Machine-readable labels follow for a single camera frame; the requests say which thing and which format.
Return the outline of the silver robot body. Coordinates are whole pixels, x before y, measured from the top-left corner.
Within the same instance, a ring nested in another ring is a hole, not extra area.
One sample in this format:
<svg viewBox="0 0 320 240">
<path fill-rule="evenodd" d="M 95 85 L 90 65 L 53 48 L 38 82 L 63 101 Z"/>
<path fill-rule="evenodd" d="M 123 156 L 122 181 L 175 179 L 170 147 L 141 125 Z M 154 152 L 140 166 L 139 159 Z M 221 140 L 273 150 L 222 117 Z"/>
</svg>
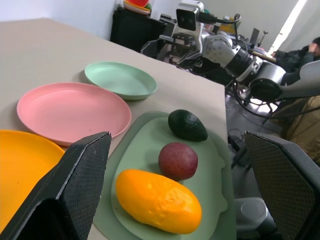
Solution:
<svg viewBox="0 0 320 240">
<path fill-rule="evenodd" d="M 237 240 L 261 240 L 277 230 L 265 201 L 259 197 L 234 200 Z"/>
</svg>

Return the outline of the purple-red passion fruit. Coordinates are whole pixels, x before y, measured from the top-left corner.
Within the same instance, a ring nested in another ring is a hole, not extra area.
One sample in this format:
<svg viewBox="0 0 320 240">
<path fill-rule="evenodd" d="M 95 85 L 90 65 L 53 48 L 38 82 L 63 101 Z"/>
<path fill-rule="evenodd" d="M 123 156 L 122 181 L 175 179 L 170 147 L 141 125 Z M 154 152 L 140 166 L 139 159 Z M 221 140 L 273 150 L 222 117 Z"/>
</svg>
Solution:
<svg viewBox="0 0 320 240">
<path fill-rule="evenodd" d="M 158 155 L 158 166 L 164 176 L 175 181 L 190 179 L 198 168 L 198 155 L 187 144 L 171 142 Z"/>
</svg>

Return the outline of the pale green tray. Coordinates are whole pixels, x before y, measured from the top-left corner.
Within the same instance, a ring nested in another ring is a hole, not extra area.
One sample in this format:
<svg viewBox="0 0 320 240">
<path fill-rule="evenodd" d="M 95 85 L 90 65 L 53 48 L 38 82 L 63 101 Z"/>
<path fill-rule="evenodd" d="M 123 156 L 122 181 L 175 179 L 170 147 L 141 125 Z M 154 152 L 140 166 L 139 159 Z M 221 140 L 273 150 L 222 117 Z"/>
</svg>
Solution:
<svg viewBox="0 0 320 240">
<path fill-rule="evenodd" d="M 132 124 L 110 155 L 94 225 L 109 240 L 236 240 L 236 214 L 231 173 L 231 153 L 225 141 L 209 130 L 201 142 L 188 141 L 198 156 L 195 175 L 182 184 L 202 207 L 202 221 L 190 234 L 173 234 L 138 222 L 119 204 L 116 178 L 126 169 L 160 173 L 161 149 L 177 142 L 168 126 L 168 114 L 147 112 Z"/>
</svg>

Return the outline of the person in dark clothes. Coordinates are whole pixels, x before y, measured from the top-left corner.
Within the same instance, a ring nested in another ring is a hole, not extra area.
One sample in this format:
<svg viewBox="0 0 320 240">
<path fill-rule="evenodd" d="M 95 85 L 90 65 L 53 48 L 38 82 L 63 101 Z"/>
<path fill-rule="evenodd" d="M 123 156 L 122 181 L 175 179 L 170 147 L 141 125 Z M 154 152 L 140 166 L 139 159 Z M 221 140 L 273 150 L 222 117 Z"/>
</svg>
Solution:
<svg viewBox="0 0 320 240">
<path fill-rule="evenodd" d="M 287 73 L 293 73 L 305 64 L 320 60 L 320 37 L 315 38 L 310 45 L 300 50 L 289 52 L 277 50 L 271 56 L 275 58 L 277 66 Z"/>
</svg>

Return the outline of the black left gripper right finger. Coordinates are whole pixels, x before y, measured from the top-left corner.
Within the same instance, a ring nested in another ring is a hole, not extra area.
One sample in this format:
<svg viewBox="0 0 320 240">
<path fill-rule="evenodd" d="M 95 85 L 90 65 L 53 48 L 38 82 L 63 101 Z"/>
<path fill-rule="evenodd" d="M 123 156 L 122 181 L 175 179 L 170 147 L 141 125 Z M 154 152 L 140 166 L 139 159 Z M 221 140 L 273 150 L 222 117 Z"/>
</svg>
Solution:
<svg viewBox="0 0 320 240">
<path fill-rule="evenodd" d="M 295 143 L 247 131 L 259 192 L 283 240 L 320 240 L 320 167 Z"/>
</svg>

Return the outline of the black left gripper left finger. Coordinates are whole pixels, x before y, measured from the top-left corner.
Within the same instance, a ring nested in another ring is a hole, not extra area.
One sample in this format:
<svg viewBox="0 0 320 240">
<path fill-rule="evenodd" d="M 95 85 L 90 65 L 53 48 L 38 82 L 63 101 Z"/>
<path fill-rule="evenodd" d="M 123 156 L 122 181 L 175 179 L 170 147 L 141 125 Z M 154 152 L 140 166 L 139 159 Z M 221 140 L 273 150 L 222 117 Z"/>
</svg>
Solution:
<svg viewBox="0 0 320 240">
<path fill-rule="evenodd" d="M 87 240 L 96 214 L 112 136 L 100 132 L 73 144 L 28 194 L 0 240 Z"/>
</svg>

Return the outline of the orange plate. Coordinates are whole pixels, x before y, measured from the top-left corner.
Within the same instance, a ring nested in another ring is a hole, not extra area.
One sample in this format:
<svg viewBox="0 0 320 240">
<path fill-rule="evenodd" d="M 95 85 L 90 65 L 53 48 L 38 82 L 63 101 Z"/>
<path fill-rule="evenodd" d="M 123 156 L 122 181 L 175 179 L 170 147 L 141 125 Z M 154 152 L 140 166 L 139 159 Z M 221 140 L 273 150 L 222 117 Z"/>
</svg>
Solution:
<svg viewBox="0 0 320 240">
<path fill-rule="evenodd" d="M 0 129 L 0 232 L 65 151 L 41 136 Z"/>
</svg>

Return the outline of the orange mango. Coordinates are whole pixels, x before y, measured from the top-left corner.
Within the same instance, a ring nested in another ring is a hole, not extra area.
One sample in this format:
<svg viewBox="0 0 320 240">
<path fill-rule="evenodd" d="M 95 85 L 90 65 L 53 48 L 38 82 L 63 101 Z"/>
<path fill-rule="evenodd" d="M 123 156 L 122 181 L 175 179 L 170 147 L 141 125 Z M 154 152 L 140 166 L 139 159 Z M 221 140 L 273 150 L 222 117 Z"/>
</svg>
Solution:
<svg viewBox="0 0 320 240">
<path fill-rule="evenodd" d="M 198 198 L 163 175 L 126 169 L 116 178 L 115 193 L 121 207 L 142 224 L 180 235 L 194 232 L 201 224 Z"/>
</svg>

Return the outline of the black cabinet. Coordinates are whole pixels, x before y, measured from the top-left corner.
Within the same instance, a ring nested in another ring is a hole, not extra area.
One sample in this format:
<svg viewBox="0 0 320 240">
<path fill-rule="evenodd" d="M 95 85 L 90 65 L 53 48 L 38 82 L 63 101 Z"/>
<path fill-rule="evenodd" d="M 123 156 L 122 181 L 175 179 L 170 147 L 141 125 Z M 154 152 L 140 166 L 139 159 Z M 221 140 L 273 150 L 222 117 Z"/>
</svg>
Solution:
<svg viewBox="0 0 320 240">
<path fill-rule="evenodd" d="M 162 35 L 168 23 L 118 7 L 112 16 L 110 41 L 140 52 L 142 47 Z"/>
</svg>

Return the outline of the pink plate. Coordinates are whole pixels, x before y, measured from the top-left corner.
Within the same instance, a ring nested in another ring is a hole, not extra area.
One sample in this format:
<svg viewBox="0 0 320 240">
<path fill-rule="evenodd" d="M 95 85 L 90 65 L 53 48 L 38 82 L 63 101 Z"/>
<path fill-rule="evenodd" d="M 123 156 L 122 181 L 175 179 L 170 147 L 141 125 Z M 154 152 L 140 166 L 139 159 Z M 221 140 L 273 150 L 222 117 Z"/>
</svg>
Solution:
<svg viewBox="0 0 320 240">
<path fill-rule="evenodd" d="M 16 111 L 32 132 L 63 146 L 100 132 L 119 136 L 132 118 L 127 103 L 115 93 L 74 82 L 34 88 L 18 101 Z"/>
</svg>

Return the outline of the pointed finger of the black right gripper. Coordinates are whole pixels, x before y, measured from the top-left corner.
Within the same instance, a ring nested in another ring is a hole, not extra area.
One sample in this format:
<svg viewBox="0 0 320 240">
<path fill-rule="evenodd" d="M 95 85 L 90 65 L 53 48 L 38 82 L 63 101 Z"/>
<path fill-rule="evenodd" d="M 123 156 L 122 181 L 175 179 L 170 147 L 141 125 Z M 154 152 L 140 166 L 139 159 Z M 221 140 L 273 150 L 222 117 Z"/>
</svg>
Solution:
<svg viewBox="0 0 320 240">
<path fill-rule="evenodd" d="M 176 63 L 177 68 L 192 68 L 201 60 L 202 54 L 199 51 L 187 52 L 182 58 Z"/>
<path fill-rule="evenodd" d="M 143 55 L 157 55 L 165 44 L 166 41 L 163 39 L 148 41 L 142 46 L 140 53 Z"/>
</svg>

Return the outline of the dark green avocado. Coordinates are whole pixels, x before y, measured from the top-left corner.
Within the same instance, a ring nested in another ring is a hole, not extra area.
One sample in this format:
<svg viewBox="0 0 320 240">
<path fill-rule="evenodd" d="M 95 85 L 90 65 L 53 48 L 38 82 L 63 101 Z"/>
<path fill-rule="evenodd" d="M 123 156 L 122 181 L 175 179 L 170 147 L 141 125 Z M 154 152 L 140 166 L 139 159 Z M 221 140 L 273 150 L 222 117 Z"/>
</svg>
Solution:
<svg viewBox="0 0 320 240">
<path fill-rule="evenodd" d="M 168 116 L 168 126 L 178 138 L 203 142 L 208 139 L 208 132 L 201 120 L 192 112 L 177 109 Z"/>
</svg>

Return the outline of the green plate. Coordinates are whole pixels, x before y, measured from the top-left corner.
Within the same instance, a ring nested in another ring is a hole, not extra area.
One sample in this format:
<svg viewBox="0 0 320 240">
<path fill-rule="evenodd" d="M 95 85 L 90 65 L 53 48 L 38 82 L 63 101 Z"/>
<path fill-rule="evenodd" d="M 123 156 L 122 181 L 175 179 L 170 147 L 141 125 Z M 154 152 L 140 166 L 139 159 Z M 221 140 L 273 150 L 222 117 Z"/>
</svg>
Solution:
<svg viewBox="0 0 320 240">
<path fill-rule="evenodd" d="M 89 64 L 84 74 L 91 84 L 111 91 L 123 100 L 143 100 L 158 89 L 157 82 L 147 72 L 119 62 Z"/>
</svg>

